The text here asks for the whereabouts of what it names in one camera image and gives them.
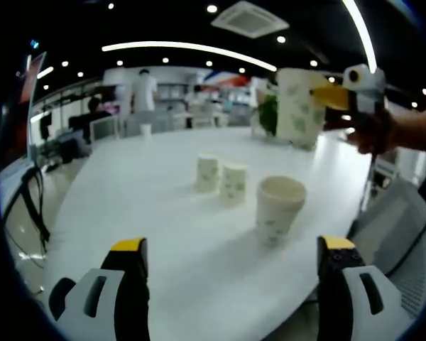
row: ceiling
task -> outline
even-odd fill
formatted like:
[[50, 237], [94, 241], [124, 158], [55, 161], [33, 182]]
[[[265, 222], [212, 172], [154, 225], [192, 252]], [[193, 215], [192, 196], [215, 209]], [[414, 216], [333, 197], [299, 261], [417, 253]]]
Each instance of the ceiling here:
[[[114, 8], [107, 8], [114, 2]], [[13, 32], [24, 42], [36, 39], [40, 53], [48, 51], [44, 67], [55, 71], [38, 83], [36, 96], [64, 87], [80, 79], [102, 75], [107, 68], [116, 67], [123, 60], [124, 67], [169, 65], [204, 67], [206, 60], [214, 68], [236, 72], [245, 67], [249, 75], [265, 76], [268, 71], [232, 58], [195, 50], [167, 48], [132, 48], [102, 52], [103, 45], [141, 40], [180, 41], [199, 43], [249, 55], [277, 67], [311, 68], [317, 60], [317, 69], [342, 72], [347, 66], [366, 63], [366, 56], [358, 31], [340, 0], [265, 1], [250, 0], [290, 24], [290, 27], [257, 39], [250, 39], [210, 25], [221, 10], [237, 1], [184, 0], [184, 1], [60, 1], [48, 8], [41, 2], [29, 8], [16, 9], [19, 15], [9, 20], [24, 21], [26, 29]], [[415, 100], [426, 107], [426, 1], [416, 2], [413, 13], [418, 13], [425, 34], [420, 35], [413, 25], [395, 9], [390, 1], [356, 0], [368, 27], [378, 66], [386, 73], [389, 84], [402, 90], [401, 101]], [[206, 12], [208, 4], [215, 4], [216, 14]], [[285, 36], [279, 44], [277, 36]], [[30, 52], [28, 44], [22, 46]], [[68, 60], [68, 67], [61, 62]]]

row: white paper cup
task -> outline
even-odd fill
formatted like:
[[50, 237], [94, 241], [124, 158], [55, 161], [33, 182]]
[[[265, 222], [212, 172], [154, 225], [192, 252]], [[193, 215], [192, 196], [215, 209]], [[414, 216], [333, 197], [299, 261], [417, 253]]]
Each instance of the white paper cup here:
[[219, 199], [228, 207], [240, 205], [246, 198], [246, 177], [248, 166], [240, 163], [227, 163], [223, 167], [219, 187]]
[[201, 153], [197, 157], [195, 187], [201, 193], [213, 192], [218, 188], [219, 161], [216, 154]]
[[310, 90], [328, 84], [323, 75], [314, 71], [290, 67], [279, 69], [278, 138], [303, 148], [315, 146], [323, 129], [325, 106], [314, 101]]
[[257, 188], [256, 228], [265, 244], [276, 244], [290, 226], [306, 199], [305, 186], [286, 176], [264, 178]]
[[151, 136], [151, 124], [141, 124], [141, 133], [143, 137]]

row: desk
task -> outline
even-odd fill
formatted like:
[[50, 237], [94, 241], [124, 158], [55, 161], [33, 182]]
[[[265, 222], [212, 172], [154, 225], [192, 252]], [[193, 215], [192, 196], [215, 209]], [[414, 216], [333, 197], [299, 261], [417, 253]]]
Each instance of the desk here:
[[[193, 189], [197, 154], [249, 166], [246, 203], [229, 209]], [[370, 156], [326, 134], [313, 152], [266, 144], [250, 128], [195, 129], [102, 144], [60, 208], [45, 288], [100, 267], [120, 239], [148, 238], [149, 330], [154, 341], [261, 340], [317, 285], [317, 236], [345, 236]], [[256, 240], [256, 185], [286, 174], [307, 187], [288, 240]]]

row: person in white shirt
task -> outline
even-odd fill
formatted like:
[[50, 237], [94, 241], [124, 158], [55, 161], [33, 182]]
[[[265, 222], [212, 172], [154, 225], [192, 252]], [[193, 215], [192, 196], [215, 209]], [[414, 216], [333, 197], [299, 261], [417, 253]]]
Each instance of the person in white shirt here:
[[155, 100], [157, 98], [158, 82], [150, 71], [142, 69], [139, 72], [139, 79], [133, 85], [133, 95], [131, 103], [133, 112], [153, 112], [155, 110]]

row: potted plant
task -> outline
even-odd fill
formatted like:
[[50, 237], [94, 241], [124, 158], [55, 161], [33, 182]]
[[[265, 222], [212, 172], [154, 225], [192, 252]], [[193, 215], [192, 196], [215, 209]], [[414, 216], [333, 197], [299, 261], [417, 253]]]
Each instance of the potted plant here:
[[267, 136], [275, 136], [278, 124], [278, 96], [267, 95], [263, 103], [257, 107], [257, 111], [259, 122]]

